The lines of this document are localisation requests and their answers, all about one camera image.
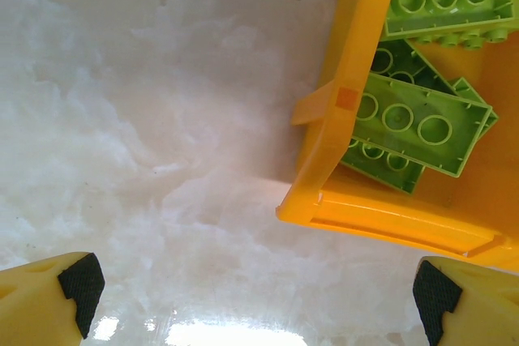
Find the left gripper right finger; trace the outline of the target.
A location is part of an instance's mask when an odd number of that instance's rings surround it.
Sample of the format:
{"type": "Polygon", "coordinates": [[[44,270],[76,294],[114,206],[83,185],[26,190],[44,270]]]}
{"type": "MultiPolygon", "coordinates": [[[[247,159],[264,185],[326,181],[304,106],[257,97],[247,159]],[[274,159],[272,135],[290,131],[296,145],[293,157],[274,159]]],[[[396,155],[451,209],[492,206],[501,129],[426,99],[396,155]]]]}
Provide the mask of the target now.
{"type": "Polygon", "coordinates": [[[429,346],[519,346],[517,275],[427,256],[413,296],[429,346]]]}

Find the orange plastic bin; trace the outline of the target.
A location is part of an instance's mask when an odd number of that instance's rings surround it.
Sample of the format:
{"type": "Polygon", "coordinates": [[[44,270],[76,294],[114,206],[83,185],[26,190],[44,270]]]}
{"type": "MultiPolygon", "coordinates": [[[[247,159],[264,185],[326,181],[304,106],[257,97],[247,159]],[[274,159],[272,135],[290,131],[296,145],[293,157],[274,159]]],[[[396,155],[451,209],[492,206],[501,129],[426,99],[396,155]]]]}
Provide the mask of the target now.
{"type": "Polygon", "coordinates": [[[277,217],[519,272],[519,36],[472,52],[424,49],[448,77],[465,76],[500,118],[459,178],[428,170],[407,195],[340,165],[389,2],[337,1],[318,87],[292,116],[308,130],[277,217]]]}

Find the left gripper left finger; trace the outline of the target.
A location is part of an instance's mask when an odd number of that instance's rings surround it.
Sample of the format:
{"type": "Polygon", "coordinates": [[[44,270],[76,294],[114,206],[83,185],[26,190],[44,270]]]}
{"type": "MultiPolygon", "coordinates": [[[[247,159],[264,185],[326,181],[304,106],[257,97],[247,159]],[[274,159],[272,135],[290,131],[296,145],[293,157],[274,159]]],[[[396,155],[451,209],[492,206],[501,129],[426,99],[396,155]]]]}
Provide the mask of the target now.
{"type": "Polygon", "coordinates": [[[80,346],[105,287],[94,253],[0,271],[0,346],[80,346]]]}

